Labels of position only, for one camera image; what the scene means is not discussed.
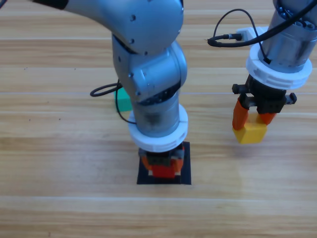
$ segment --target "green block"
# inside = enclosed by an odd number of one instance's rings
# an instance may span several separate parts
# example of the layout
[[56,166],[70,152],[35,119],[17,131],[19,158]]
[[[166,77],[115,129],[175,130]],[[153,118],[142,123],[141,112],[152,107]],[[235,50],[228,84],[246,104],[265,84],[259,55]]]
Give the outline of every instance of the green block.
[[118,107],[120,112],[127,112],[132,110],[130,97],[127,94],[127,92],[124,90],[124,88],[120,88],[118,90]]

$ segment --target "wooden surface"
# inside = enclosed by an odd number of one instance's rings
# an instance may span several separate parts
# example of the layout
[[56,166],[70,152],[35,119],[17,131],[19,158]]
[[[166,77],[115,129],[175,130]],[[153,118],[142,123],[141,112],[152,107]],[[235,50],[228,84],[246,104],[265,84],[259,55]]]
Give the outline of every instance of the wooden surface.
[[[111,95],[110,32],[83,17],[9,0],[0,11],[1,238],[316,238],[317,72],[262,144],[231,130],[233,83],[249,48],[205,39],[233,8],[268,25],[271,0],[185,0],[178,38],[189,75],[192,186],[136,185],[137,147]],[[242,13],[219,34],[249,26]],[[317,65],[317,51],[311,56]]]

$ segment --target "cable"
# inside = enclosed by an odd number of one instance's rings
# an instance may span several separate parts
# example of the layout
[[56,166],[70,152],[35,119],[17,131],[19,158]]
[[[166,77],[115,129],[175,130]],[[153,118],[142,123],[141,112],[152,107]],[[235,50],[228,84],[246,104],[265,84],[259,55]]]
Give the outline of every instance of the cable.
[[257,44],[259,42],[265,41],[278,33],[282,32],[289,26],[293,25],[296,21],[301,19],[303,16],[305,16],[310,10],[312,10],[317,5],[317,0],[313,0],[310,4],[308,4],[303,10],[301,10],[299,13],[294,15],[292,18],[284,21],[283,23],[279,24],[278,26],[268,30],[264,34],[260,35],[259,37],[256,37],[252,40],[245,41],[245,42],[237,42],[237,43],[221,43],[217,42],[213,38],[208,39],[208,44],[213,47],[226,47],[226,48],[236,48],[236,47],[244,47],[244,46],[250,46]]
[[0,9],[5,5],[6,2],[7,2],[7,0],[0,1]]
[[[216,37],[216,32],[217,32],[218,26],[219,26],[219,24],[222,22],[222,20],[223,20],[227,15],[229,15],[230,13],[235,12],[235,11],[241,11],[241,12],[244,12],[245,14],[247,14],[247,16],[249,17],[249,19],[251,20],[251,23],[252,23],[254,32],[256,33],[256,36],[259,37],[258,31],[257,31],[257,28],[256,28],[256,25],[255,25],[254,20],[252,19],[251,15],[250,15],[246,10],[244,10],[244,9],[233,9],[233,10],[227,12],[227,13],[219,20],[219,22],[217,23],[217,25],[216,25],[216,27],[215,27],[215,29],[214,29],[214,32],[213,32],[213,40],[215,40],[215,41],[218,40],[217,37]],[[262,52],[262,54],[263,54],[264,59],[268,59],[268,58],[266,57],[265,53],[264,53],[264,49],[263,49],[263,47],[262,47],[262,43],[259,42],[259,45],[260,45],[260,49],[261,49],[261,52]]]
[[[104,91],[102,93],[97,93],[98,91],[103,90],[105,88],[109,88],[109,87],[115,87],[115,88],[111,88],[111,89],[109,89],[107,91]],[[93,91],[91,91],[90,96],[92,96],[92,97],[100,97],[100,96],[107,95],[109,93],[115,92],[115,107],[117,109],[117,112],[118,112],[119,116],[121,117],[122,120],[124,120],[127,123],[136,124],[135,122],[129,121],[126,118],[124,118],[123,115],[121,114],[120,110],[119,110],[118,90],[120,88],[122,88],[122,84],[120,83],[120,80],[118,79],[117,83],[108,84],[108,85],[105,85],[105,86],[102,86],[102,87],[94,89]]]

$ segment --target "black square base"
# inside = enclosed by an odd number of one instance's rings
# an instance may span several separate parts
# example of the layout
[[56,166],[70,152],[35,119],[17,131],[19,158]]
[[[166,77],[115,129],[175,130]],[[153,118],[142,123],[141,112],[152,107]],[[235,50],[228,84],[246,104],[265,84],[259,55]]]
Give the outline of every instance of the black square base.
[[192,184],[191,168],[190,168],[190,143],[183,142],[185,147],[184,164],[180,172],[180,176],[175,176],[174,179],[155,178],[149,176],[149,171],[144,167],[140,158],[139,174],[137,184]]

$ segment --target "yellow cube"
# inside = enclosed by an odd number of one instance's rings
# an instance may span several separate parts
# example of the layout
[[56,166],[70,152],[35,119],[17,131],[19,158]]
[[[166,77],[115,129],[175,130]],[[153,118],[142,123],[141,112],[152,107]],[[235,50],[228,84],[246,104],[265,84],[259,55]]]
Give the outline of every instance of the yellow cube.
[[256,114],[249,114],[248,120],[241,130],[233,129],[240,144],[261,143],[266,134],[266,124]]

